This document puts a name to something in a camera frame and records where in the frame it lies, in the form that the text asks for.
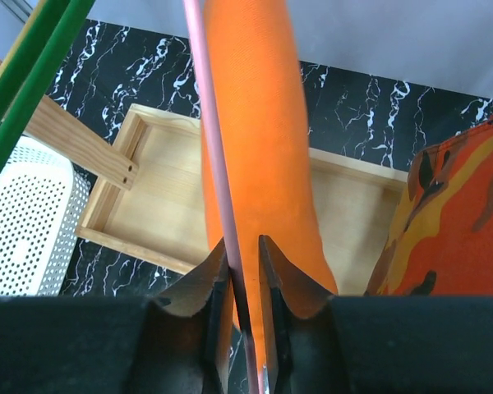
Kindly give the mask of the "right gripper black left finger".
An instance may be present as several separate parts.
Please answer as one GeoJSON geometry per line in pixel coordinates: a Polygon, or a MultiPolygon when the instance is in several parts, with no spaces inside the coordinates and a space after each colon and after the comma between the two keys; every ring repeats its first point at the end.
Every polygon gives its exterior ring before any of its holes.
{"type": "Polygon", "coordinates": [[[234,297],[224,241],[154,301],[159,389],[227,392],[234,297]]]}

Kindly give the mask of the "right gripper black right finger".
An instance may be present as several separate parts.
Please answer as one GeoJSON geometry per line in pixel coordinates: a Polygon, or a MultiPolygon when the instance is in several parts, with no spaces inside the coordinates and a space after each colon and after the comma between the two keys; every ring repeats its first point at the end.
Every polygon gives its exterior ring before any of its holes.
{"type": "Polygon", "coordinates": [[[270,393],[344,393],[343,358],[327,291],[268,236],[259,237],[260,297],[270,393]]]}

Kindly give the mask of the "pink wire hanger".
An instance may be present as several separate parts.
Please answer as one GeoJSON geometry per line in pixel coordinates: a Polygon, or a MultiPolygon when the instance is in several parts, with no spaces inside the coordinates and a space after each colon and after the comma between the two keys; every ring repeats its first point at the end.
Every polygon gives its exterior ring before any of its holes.
{"type": "Polygon", "coordinates": [[[210,158],[214,190],[218,200],[220,221],[223,228],[223,239],[236,301],[237,316],[243,335],[249,392],[264,393],[264,373],[257,369],[256,364],[256,348],[251,329],[246,283],[243,274],[237,226],[235,223],[233,202],[223,150],[204,19],[202,16],[201,5],[198,1],[185,0],[183,5],[195,68],[196,83],[200,91],[201,120],[205,128],[205,143],[210,158]]]}

